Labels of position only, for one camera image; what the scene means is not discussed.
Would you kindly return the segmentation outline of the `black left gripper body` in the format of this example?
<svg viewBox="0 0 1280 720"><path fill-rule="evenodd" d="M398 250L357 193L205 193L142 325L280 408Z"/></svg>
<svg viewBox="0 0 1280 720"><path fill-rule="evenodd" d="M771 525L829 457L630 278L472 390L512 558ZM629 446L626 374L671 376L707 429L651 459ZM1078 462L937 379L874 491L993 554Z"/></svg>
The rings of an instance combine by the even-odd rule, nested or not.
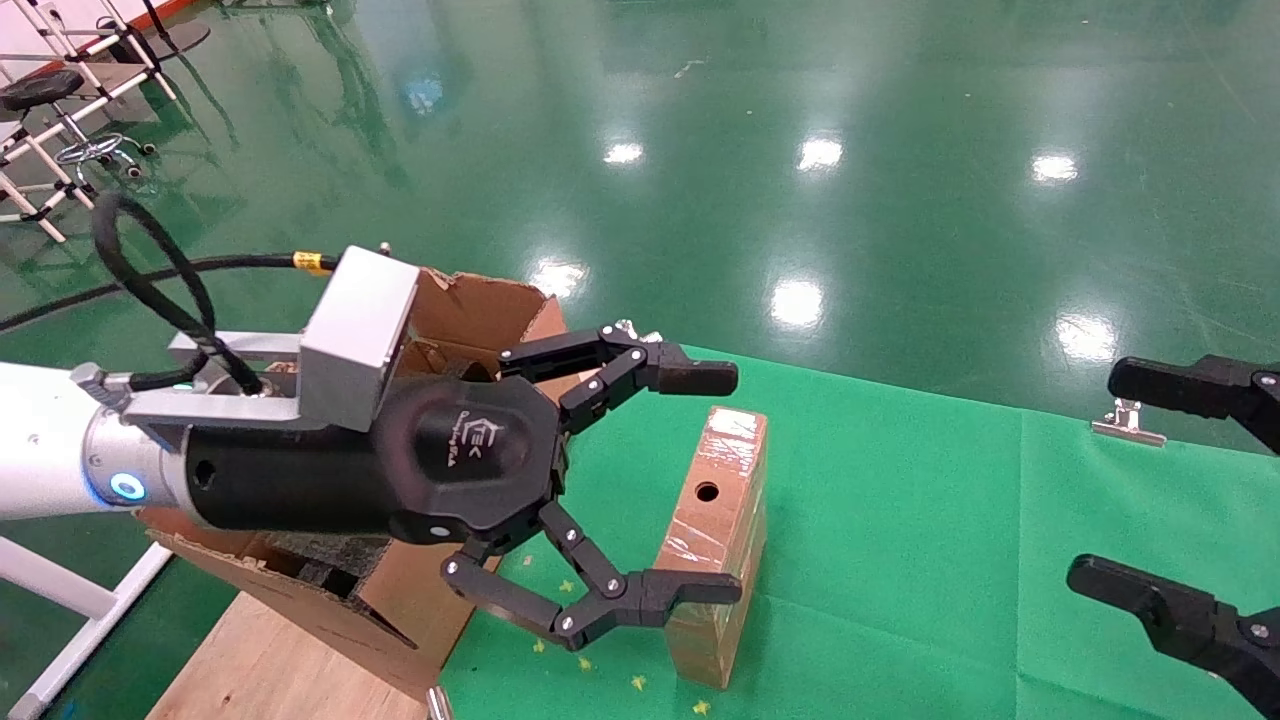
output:
<svg viewBox="0 0 1280 720"><path fill-rule="evenodd" d="M521 378L396 380L366 432L196 427L195 514L223 530L515 547L564 488L556 402Z"/></svg>

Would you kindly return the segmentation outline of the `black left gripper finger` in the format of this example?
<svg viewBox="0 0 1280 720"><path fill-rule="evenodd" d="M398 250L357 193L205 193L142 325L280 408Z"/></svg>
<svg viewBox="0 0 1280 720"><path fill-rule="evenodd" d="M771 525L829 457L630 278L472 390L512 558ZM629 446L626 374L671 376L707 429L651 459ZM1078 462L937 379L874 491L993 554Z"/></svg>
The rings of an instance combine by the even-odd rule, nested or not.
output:
<svg viewBox="0 0 1280 720"><path fill-rule="evenodd" d="M539 510L535 527L588 588L568 607L485 569L490 548L479 539L468 539L443 561L442 578L477 609L570 651L580 651L618 626L663 628L682 603L732 605L742 597L740 580L726 573L618 571L557 502Z"/></svg>
<svg viewBox="0 0 1280 720"><path fill-rule="evenodd" d="M739 386L739 366L690 357L681 345L646 342L617 327L602 325L524 342L498 354L503 377L532 384L588 373L557 404L564 433L581 433L637 392L727 397Z"/></svg>

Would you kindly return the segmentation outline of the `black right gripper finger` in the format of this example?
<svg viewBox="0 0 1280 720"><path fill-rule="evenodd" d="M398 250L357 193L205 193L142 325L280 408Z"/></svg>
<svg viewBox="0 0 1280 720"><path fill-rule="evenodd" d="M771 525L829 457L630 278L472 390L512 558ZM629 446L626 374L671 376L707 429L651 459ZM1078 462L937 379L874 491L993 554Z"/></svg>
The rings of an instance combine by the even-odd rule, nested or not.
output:
<svg viewBox="0 0 1280 720"><path fill-rule="evenodd" d="M1093 553L1068 587L1137 618L1156 652L1225 680L1260 715L1279 715L1279 607L1245 615L1197 588Z"/></svg>
<svg viewBox="0 0 1280 720"><path fill-rule="evenodd" d="M1142 357L1117 360L1108 374L1117 398L1208 419L1230 419L1271 452L1279 451L1279 365L1206 355L1189 366Z"/></svg>

